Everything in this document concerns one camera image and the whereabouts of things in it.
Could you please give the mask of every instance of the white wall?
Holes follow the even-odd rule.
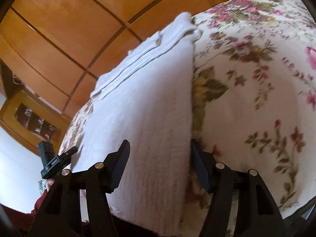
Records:
[[[4,101],[5,96],[0,93],[0,107]],[[0,203],[30,213],[40,197],[38,181],[42,169],[40,157],[0,127]]]

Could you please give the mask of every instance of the folded towel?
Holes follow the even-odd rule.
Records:
[[[72,161],[74,172],[86,170],[129,140],[120,185],[107,195],[110,209],[164,236],[179,233],[190,158],[193,43],[200,36],[183,13],[101,76]]]

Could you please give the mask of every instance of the folded white cloth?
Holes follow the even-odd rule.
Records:
[[[193,43],[201,36],[182,13],[101,76],[73,171],[88,169],[124,139],[131,154],[112,213],[164,236],[179,233],[189,171]]]

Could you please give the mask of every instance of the floral fabric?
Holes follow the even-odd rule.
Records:
[[[192,20],[203,30],[192,137],[233,170],[257,169],[287,217],[316,195],[316,24],[301,0],[230,0]],[[80,144],[91,112],[88,102],[76,114],[60,152]],[[198,236],[210,201],[190,172],[183,236]]]

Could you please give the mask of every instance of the floral bedsheet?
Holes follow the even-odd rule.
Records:
[[[192,137],[231,169],[259,171],[287,217],[316,195],[316,24],[301,0],[230,0],[192,18]],[[60,152],[82,139],[75,116]],[[181,235],[198,236],[211,200],[189,175]],[[233,235],[234,195],[227,237]]]

